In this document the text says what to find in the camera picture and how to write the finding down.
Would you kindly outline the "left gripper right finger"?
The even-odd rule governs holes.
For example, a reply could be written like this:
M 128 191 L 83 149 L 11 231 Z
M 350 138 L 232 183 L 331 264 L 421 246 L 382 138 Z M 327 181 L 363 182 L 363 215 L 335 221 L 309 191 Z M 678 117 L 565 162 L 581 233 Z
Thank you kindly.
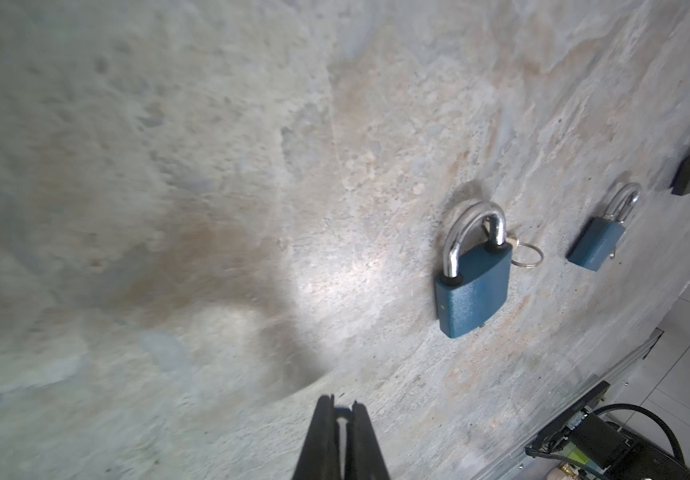
M 390 474 L 366 407 L 354 402 L 346 420 L 344 478 L 346 480 L 390 480 Z

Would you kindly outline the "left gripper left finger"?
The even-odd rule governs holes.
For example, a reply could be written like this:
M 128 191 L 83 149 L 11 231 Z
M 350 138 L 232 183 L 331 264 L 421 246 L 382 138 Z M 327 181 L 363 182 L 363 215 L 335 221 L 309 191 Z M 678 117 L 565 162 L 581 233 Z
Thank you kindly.
M 340 479 L 339 424 L 332 395 L 316 403 L 293 480 Z

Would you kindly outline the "blue padlock with key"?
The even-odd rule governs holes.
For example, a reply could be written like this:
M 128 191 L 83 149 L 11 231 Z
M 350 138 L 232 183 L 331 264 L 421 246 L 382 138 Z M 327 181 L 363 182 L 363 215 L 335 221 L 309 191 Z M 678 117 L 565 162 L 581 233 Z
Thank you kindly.
M 513 252 L 522 245 L 507 231 L 503 209 L 494 202 L 469 206 L 452 225 L 442 249 L 442 270 L 435 279 L 436 311 L 440 330 L 459 338 L 482 327 L 504 305 L 513 266 L 533 269 L 545 258 L 522 263 Z

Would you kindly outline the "small blue padlock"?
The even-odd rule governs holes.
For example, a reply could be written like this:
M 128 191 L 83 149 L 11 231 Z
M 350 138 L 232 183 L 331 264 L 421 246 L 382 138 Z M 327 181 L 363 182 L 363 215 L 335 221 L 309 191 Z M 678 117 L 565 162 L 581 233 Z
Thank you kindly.
M 597 272 L 605 260 L 616 252 L 616 246 L 623 237 L 625 222 L 636 206 L 642 192 L 639 183 L 624 185 L 612 198 L 601 216 L 594 216 L 588 222 L 567 255 L 567 260 Z

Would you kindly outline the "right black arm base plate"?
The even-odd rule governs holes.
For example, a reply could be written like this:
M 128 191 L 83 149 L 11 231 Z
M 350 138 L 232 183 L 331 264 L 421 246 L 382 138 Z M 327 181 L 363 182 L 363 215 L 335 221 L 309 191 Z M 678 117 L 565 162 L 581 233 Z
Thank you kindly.
M 526 445 L 525 452 L 531 456 L 531 451 L 553 454 L 561 450 L 569 434 L 596 408 L 609 388 L 609 382 L 600 381 L 543 427 L 536 438 Z

